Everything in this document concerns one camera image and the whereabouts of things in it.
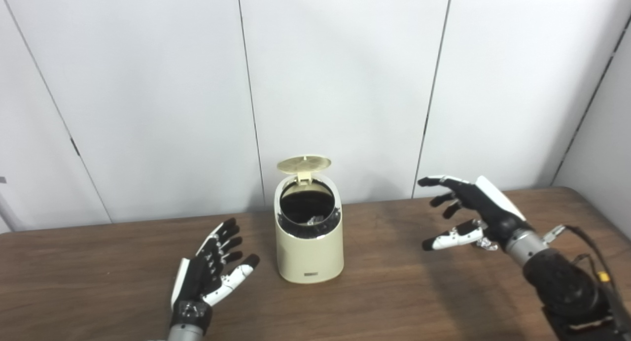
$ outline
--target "robotic hand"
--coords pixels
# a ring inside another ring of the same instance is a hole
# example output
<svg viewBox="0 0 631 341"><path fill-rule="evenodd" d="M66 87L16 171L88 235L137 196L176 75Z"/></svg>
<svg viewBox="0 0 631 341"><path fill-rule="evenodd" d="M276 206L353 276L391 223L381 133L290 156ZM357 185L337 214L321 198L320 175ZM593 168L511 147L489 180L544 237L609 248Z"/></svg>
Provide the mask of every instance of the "robotic hand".
<svg viewBox="0 0 631 341"><path fill-rule="evenodd" d="M475 183L446 175L419 180L420 186L444 186L451 192L435 197L431 206L453 201L443 213L451 218L461 208L475 210L482 220L470 220L423 242L432 251L476 242L493 249L492 242L523 268L536 289L543 313L561 341L631 341L631 318L615 288L611 273L593 240L580 228L558 226L540 238L523 214L486 177ZM564 230L570 230L595 251L604 272L594 270L590 255L574 262L548 245ZM593 278L575 264L589 258Z"/></svg>
<svg viewBox="0 0 631 341"><path fill-rule="evenodd" d="M254 271L259 256L251 254L228 274L227 263L243 257L230 252L242 242L235 218L230 218L204 240L194 258L182 258L171 295L171 331L168 341L200 341L206 334L212 307L232 293Z"/></svg>

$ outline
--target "wooden table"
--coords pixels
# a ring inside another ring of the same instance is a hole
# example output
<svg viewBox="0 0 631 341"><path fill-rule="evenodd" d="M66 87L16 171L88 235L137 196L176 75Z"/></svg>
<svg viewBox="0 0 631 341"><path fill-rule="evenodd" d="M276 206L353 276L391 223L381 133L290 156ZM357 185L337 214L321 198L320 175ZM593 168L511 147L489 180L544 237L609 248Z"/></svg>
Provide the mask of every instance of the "wooden table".
<svg viewBox="0 0 631 341"><path fill-rule="evenodd" d="M566 188L507 195L540 232L583 227L597 241L631 307L631 244ZM428 199L346 205L346 267L315 285L284 281L271 212L234 215L256 271L214 310L208 340L556 340L534 290L509 256L462 246L427 253L445 221ZM9 233L0 236L0 339L163 339L183 256L229 215ZM567 233L568 256L588 248Z"/></svg>

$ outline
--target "white wall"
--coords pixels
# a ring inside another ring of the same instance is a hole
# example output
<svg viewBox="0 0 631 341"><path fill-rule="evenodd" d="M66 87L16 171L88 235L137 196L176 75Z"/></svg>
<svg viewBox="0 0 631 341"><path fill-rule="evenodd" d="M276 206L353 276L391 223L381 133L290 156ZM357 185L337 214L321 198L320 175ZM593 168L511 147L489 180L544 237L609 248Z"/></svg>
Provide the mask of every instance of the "white wall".
<svg viewBox="0 0 631 341"><path fill-rule="evenodd" d="M630 12L631 0L452 0L419 177L549 186Z"/></svg>
<svg viewBox="0 0 631 341"><path fill-rule="evenodd" d="M554 184L577 190L631 238L629 79L627 31Z"/></svg>
<svg viewBox="0 0 631 341"><path fill-rule="evenodd" d="M114 222L263 206L238 0L8 0Z"/></svg>
<svg viewBox="0 0 631 341"><path fill-rule="evenodd" d="M345 203L412 195L448 0L241 0L266 201L300 154Z"/></svg>
<svg viewBox="0 0 631 341"><path fill-rule="evenodd" d="M444 28L448 0L7 2L63 118L0 9L19 229L259 209L300 154L331 157L345 203L432 195L428 174L547 186L631 11L451 0Z"/></svg>
<svg viewBox="0 0 631 341"><path fill-rule="evenodd" d="M16 230L110 222L1 0L0 176L0 215Z"/></svg>

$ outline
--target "robotic finger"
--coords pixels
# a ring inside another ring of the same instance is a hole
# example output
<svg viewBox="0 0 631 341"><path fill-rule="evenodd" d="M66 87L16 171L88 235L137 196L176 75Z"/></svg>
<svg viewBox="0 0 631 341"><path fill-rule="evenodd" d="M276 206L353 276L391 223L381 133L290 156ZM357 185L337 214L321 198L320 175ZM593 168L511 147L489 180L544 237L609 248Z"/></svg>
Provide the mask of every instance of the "robotic finger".
<svg viewBox="0 0 631 341"><path fill-rule="evenodd" d="M459 245L467 245L484 238L483 227L479 220L469 220L451 228L449 231L422 242L424 251L446 249Z"/></svg>
<svg viewBox="0 0 631 341"><path fill-rule="evenodd" d="M243 262L235 267L230 273L221 276L221 286L202 296L203 301L213 307L230 293L239 287L241 283L254 271L261 259L255 254L246 257Z"/></svg>
<svg viewBox="0 0 631 341"><path fill-rule="evenodd" d="M234 218L219 224L191 259L182 258L171 294L171 331L168 341L200 341L212 318L212 307L232 293L254 271L259 256L251 254L229 274L221 275L224 266L243 257L241 251L228 252L239 246L242 238Z"/></svg>

